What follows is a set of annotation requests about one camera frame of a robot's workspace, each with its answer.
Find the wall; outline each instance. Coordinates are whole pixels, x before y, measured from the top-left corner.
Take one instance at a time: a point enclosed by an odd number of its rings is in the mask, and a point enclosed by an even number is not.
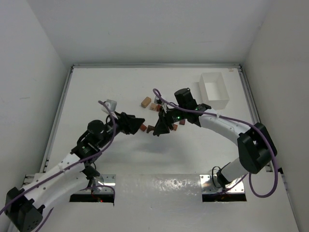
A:
[[[272,0],[28,0],[73,63],[239,63]]]
[[[309,1],[277,0],[246,59],[261,121],[273,136],[301,231],[309,231]]]
[[[25,0],[0,7],[0,205],[38,172],[67,70]],[[0,216],[0,231],[8,219]]]

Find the brown block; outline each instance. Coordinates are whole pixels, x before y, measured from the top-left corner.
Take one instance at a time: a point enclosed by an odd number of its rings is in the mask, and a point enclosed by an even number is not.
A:
[[[177,130],[177,125],[176,124],[173,124],[173,131],[176,131]]]
[[[161,109],[161,105],[159,105],[159,104],[158,104],[158,105],[156,106],[156,110],[157,110],[157,112],[159,112],[159,111],[160,111],[160,109]]]
[[[155,127],[149,125],[149,126],[147,127],[146,133],[148,134],[149,132],[154,131],[154,130],[155,130]]]
[[[140,126],[140,130],[141,131],[145,131],[147,129],[147,127],[144,125],[144,124],[142,124],[141,126]]]
[[[184,125],[184,124],[185,124],[185,119],[179,121],[179,125]]]
[[[141,106],[143,108],[146,108],[149,104],[151,103],[151,98],[150,97],[146,97],[142,102],[141,102]]]
[[[151,105],[150,105],[150,108],[149,108],[149,109],[151,109],[151,110],[156,110],[156,104],[151,103]]]

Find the white box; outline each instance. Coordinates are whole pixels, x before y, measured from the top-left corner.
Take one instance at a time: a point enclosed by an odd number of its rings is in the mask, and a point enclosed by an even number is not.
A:
[[[224,109],[230,100],[221,72],[202,73],[199,89],[203,103],[215,110]]]

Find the gray wall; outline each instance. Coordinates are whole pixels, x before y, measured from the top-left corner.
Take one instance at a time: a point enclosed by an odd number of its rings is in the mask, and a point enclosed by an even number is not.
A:
[[[25,0],[0,7],[0,205],[39,171],[67,70]],[[0,217],[0,231],[8,218]]]
[[[243,62],[272,0],[28,0],[66,63]]]
[[[245,63],[258,112],[273,136],[301,231],[309,231],[309,1],[277,0]]]

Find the table surface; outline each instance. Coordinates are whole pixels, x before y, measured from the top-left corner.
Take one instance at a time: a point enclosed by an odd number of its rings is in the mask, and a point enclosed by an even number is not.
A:
[[[76,145],[87,123],[105,120],[98,100],[118,102],[117,111],[155,125],[157,112],[140,106],[152,89],[168,101],[189,87],[201,103],[202,73],[221,72],[230,101],[220,113],[251,121],[237,69],[211,68],[84,68],[74,69],[49,157],[49,170]],[[66,203],[57,207],[42,232],[53,231],[251,231],[296,232],[297,226],[280,178],[278,189],[258,199],[244,181],[247,201],[202,203],[199,174],[238,157],[237,147],[213,131],[190,123],[159,137],[139,131],[119,134],[96,161],[102,174],[116,174],[115,206],[108,203]],[[273,174],[253,178],[259,193],[272,187]]]

